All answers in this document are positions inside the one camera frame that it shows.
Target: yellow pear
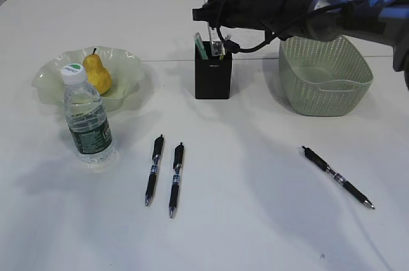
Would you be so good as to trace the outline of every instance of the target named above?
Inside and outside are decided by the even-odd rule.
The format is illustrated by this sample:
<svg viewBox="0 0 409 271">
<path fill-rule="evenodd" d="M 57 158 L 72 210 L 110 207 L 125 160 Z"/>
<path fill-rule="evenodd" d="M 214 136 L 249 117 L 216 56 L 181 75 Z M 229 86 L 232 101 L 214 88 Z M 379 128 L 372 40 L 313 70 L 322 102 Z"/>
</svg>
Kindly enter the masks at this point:
<svg viewBox="0 0 409 271">
<path fill-rule="evenodd" d="M 112 78 L 108 70 L 102 65 L 100 56 L 95 52 L 96 49 L 92 54 L 86 56 L 82 65 L 84 65 L 89 83 L 103 95 L 112 86 Z"/>
</svg>

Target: pen grip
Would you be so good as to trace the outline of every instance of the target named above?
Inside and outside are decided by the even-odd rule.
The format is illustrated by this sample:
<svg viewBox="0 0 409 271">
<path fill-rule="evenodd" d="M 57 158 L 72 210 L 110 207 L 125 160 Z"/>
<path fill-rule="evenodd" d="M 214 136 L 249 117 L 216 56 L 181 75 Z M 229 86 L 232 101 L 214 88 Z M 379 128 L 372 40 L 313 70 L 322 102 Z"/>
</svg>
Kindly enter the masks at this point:
<svg viewBox="0 0 409 271">
<path fill-rule="evenodd" d="M 350 193 L 352 194 L 355 199 L 363 203 L 365 200 L 367 200 L 367 197 L 361 193 L 358 189 L 356 189 L 349 181 L 344 182 L 343 187 Z"/>
<path fill-rule="evenodd" d="M 150 174 L 145 195 L 147 196 L 153 195 L 153 191 L 155 190 L 155 184 L 156 184 L 156 174 Z"/>
<path fill-rule="evenodd" d="M 169 200 L 169 207 L 178 206 L 179 185 L 173 184 L 171 190 L 171 199 Z"/>
</svg>

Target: pen tip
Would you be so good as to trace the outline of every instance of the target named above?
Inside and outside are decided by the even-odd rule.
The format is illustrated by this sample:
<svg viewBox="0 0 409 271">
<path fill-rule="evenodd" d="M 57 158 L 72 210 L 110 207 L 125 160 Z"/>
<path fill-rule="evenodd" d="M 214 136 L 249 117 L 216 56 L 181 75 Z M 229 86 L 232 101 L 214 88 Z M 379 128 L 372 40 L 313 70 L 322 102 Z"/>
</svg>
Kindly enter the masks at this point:
<svg viewBox="0 0 409 271">
<path fill-rule="evenodd" d="M 145 196 L 145 206 L 149 206 L 150 201 L 151 201 L 151 197 Z"/>
<path fill-rule="evenodd" d="M 173 218 L 173 214 L 174 214 L 174 207 L 170 207 L 169 208 L 169 216 L 172 219 Z"/>
<path fill-rule="evenodd" d="M 364 204 L 369 208 L 375 209 L 375 206 L 373 206 L 372 202 L 368 199 L 364 201 Z"/>
</svg>

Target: bottle cap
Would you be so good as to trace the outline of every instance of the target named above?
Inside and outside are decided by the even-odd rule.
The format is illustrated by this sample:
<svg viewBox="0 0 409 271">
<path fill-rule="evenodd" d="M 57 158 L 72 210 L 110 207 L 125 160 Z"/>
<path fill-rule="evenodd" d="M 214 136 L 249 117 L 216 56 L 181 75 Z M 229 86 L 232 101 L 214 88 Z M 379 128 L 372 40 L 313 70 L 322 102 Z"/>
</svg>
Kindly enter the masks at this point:
<svg viewBox="0 0 409 271">
<path fill-rule="evenodd" d="M 79 84 L 87 79 L 87 73 L 82 65 L 71 63 L 61 69 L 61 76 L 65 84 Z"/>
</svg>

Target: fruit bowl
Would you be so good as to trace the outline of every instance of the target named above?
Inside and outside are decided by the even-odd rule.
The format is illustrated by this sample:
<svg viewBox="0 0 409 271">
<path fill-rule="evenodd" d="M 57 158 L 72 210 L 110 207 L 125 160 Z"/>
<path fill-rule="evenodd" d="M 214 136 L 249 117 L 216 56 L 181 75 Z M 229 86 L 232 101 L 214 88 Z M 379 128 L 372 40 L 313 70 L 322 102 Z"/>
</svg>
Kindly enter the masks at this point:
<svg viewBox="0 0 409 271">
<path fill-rule="evenodd" d="M 65 85 L 61 79 L 60 70 L 69 63 L 80 63 L 92 54 L 95 47 L 65 52 L 49 61 L 37 72 L 33 86 L 37 88 L 38 96 L 43 103 L 61 105 L 64 99 Z M 141 67 L 141 61 L 135 55 L 110 47 L 96 47 L 96 54 L 101 58 L 103 66 L 112 77 L 112 86 L 102 95 L 102 102 L 107 111 L 114 111 L 122 106 L 123 100 L 136 93 L 146 78 Z"/>
</svg>

